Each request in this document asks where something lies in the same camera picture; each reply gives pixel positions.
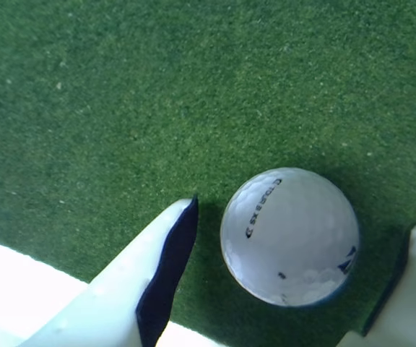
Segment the white gripper finger with navy pad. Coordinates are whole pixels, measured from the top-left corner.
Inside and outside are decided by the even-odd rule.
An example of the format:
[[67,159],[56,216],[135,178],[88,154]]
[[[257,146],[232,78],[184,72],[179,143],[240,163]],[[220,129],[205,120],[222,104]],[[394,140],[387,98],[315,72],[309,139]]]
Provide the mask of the white gripper finger with navy pad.
[[155,346],[193,249],[197,197],[164,209],[24,346]]

